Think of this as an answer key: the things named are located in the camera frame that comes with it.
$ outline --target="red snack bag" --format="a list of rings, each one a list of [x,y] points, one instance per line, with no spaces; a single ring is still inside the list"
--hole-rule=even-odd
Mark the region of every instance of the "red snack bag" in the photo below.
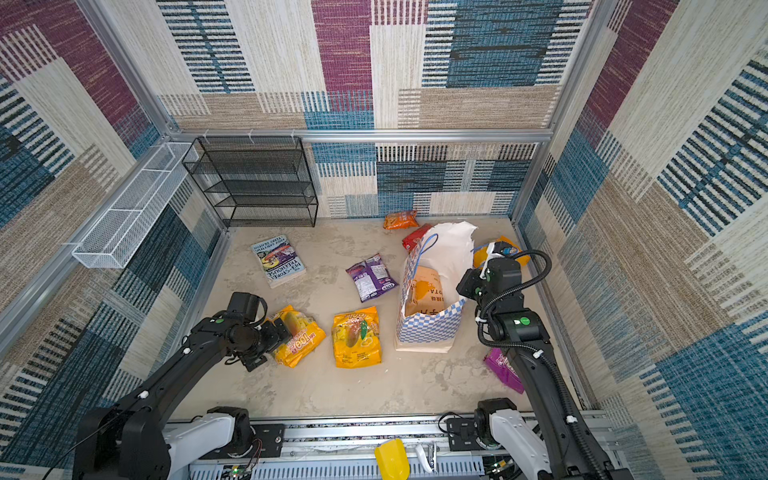
[[[430,228],[432,228],[432,225],[424,223],[418,229],[411,232],[406,238],[402,239],[402,245],[410,252],[413,247],[416,246],[416,242],[418,242],[421,237],[424,237],[424,234],[427,233]]]
[[[416,210],[408,210],[406,212],[397,212],[395,214],[389,214],[384,217],[384,228],[387,230],[394,230],[397,228],[410,228],[418,227],[416,223]]]

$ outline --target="blue and white checkered pattern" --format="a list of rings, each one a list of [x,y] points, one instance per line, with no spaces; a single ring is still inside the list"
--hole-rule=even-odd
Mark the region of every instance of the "blue and white checkered pattern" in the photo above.
[[[408,301],[408,286],[416,274],[419,265],[419,254],[428,241],[426,235],[422,237],[411,250],[406,260],[405,275],[402,281],[402,295],[400,296],[400,314],[397,319],[397,339],[401,343],[433,343],[453,340],[458,331],[458,325],[462,322],[462,307],[466,299],[462,298],[456,303],[435,315],[426,313],[414,313],[406,316],[406,301]]]

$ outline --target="orange chip bag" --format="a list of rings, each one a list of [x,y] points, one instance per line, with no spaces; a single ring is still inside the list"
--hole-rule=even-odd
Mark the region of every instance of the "orange chip bag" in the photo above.
[[[359,369],[382,362],[376,307],[334,316],[332,335],[337,367]]]
[[[397,212],[395,214],[389,214],[384,217],[384,228],[387,230],[395,230],[398,228],[410,228],[418,227],[416,223],[416,210],[408,210],[406,212]]]
[[[286,324],[293,338],[277,347],[273,353],[275,362],[293,368],[326,338],[326,333],[314,319],[294,310],[291,305],[276,313],[272,320],[278,318]]]

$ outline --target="checkered paper bag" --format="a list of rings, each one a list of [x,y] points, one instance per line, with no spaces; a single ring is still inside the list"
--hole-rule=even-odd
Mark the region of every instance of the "checkered paper bag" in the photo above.
[[[395,348],[413,352],[446,353],[462,321],[467,299],[456,292],[464,272],[472,268],[474,225],[468,222],[440,223],[431,228],[406,259],[400,296]],[[408,290],[416,267],[427,266],[440,275],[446,308],[435,315],[415,313],[406,316]]]

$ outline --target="table surface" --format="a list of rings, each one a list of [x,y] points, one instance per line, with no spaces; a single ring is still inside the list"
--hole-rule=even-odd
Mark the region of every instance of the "table surface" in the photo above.
[[[433,225],[462,220],[477,226],[473,234],[475,245],[500,235],[515,239],[506,218],[420,219]],[[318,219],[314,228],[237,229],[208,299],[205,315],[226,308],[232,292],[251,292],[267,301],[270,315],[292,304],[314,317],[330,334],[334,315],[375,306],[379,312],[382,362],[363,369],[336,368],[330,338],[323,340],[295,369],[277,365],[270,359],[248,373],[239,363],[225,366],[220,362],[192,389],[172,418],[189,419],[214,406],[244,407],[251,417],[470,412],[476,408],[478,400],[502,396],[510,398],[521,411],[530,410],[526,395],[502,384],[483,363],[488,347],[477,340],[475,304],[471,300],[464,308],[462,324],[448,353],[395,350],[400,287],[361,304],[354,282],[345,269],[378,252],[390,274],[400,282],[406,259],[401,241],[413,230],[384,230],[381,219]],[[281,234],[288,236],[306,265],[307,273],[270,289],[250,246]],[[523,268],[524,280],[530,276],[528,268]],[[525,305],[539,313],[549,325],[535,288],[525,291]],[[555,352],[567,379],[556,344]]]

